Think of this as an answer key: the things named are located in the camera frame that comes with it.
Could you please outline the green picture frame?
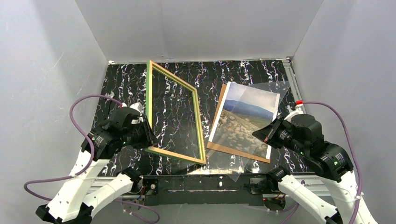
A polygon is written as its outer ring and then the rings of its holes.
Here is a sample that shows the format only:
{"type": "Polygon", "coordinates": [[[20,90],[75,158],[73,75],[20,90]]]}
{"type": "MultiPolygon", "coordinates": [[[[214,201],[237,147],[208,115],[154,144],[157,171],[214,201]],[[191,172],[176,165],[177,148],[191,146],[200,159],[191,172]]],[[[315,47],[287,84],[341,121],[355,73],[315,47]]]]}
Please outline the green picture frame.
{"type": "Polygon", "coordinates": [[[206,164],[197,87],[177,64],[147,61],[146,115],[156,146],[147,152],[206,164]]]}

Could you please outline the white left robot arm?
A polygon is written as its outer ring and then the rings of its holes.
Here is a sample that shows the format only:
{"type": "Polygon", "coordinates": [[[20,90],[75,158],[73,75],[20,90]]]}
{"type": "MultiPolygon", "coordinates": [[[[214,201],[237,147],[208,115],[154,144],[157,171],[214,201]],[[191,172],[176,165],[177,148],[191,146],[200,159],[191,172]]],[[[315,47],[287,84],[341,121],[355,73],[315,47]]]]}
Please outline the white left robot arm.
{"type": "Polygon", "coordinates": [[[157,144],[143,105],[134,103],[115,109],[109,119],[97,125],[88,137],[93,142],[84,141],[78,154],[71,179],[67,180],[54,198],[36,210],[36,215],[52,224],[89,224],[92,218],[117,197],[137,189],[141,174],[128,167],[120,171],[116,178],[89,193],[94,180],[103,167],[123,147],[146,148],[157,144]]]}

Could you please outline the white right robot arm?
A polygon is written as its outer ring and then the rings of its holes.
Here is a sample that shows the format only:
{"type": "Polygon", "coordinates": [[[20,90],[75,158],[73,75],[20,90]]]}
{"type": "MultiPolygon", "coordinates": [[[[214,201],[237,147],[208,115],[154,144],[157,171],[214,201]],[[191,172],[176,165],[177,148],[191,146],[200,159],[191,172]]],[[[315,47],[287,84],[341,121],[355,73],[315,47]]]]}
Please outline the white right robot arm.
{"type": "Polygon", "coordinates": [[[290,196],[321,224],[375,224],[362,195],[357,166],[337,144],[324,139],[322,125],[314,116],[294,111],[279,116],[268,126],[254,131],[254,137],[273,148],[285,147],[302,155],[305,164],[326,186],[334,205],[310,191],[287,169],[276,167],[266,174],[265,191],[290,196]]]}

